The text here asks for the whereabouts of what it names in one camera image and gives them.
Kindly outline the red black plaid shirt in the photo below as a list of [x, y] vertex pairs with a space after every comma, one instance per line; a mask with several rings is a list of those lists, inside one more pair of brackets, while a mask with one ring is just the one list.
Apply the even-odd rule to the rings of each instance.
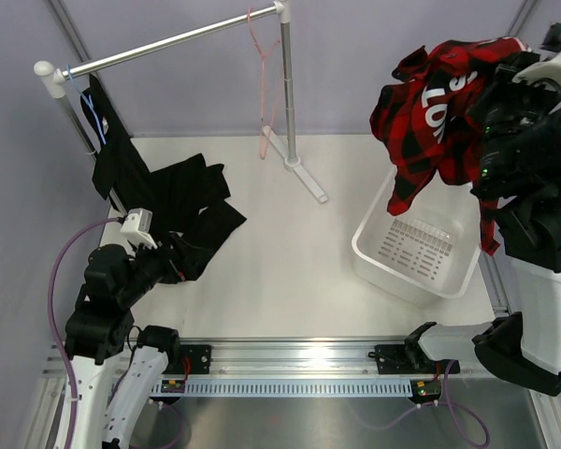
[[481, 122], [469, 108], [493, 81], [496, 68], [528, 50], [513, 36], [476, 42], [447, 40], [419, 48], [393, 70], [369, 117], [372, 135], [396, 167], [387, 210], [408, 211], [435, 176], [451, 186], [480, 177]]

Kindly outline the pink clothes hanger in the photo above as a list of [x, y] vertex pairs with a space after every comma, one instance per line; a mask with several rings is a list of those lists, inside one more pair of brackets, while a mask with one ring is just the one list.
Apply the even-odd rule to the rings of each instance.
[[247, 24], [252, 38], [252, 43], [256, 48], [260, 58], [260, 124], [259, 134], [259, 157], [265, 160], [271, 144], [271, 135], [277, 118], [277, 112], [281, 101], [281, 77], [273, 79], [268, 75], [267, 61], [275, 53], [276, 48], [281, 46], [281, 38], [278, 36], [268, 49], [264, 48], [258, 40], [255, 29], [252, 25], [255, 10], [250, 7], [247, 12]]

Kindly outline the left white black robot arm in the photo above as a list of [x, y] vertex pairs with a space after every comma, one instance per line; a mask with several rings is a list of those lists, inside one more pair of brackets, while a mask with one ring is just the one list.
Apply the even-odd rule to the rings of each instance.
[[182, 392], [192, 375], [210, 372], [211, 348], [181, 340], [178, 330], [150, 325], [137, 336], [131, 360], [115, 375], [135, 324], [132, 307], [158, 283], [192, 281], [194, 268], [180, 238], [134, 254], [108, 244], [94, 250], [75, 310], [65, 325], [68, 384], [56, 445], [59, 448], [127, 448], [152, 388], [164, 374]]

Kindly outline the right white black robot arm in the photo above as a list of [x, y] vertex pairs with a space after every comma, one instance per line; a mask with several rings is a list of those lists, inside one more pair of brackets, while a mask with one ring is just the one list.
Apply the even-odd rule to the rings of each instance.
[[484, 126], [473, 194], [494, 213], [521, 306], [475, 326], [428, 322], [404, 341], [408, 366], [477, 362], [498, 379], [561, 393], [561, 64], [524, 52], [501, 65], [472, 107]]

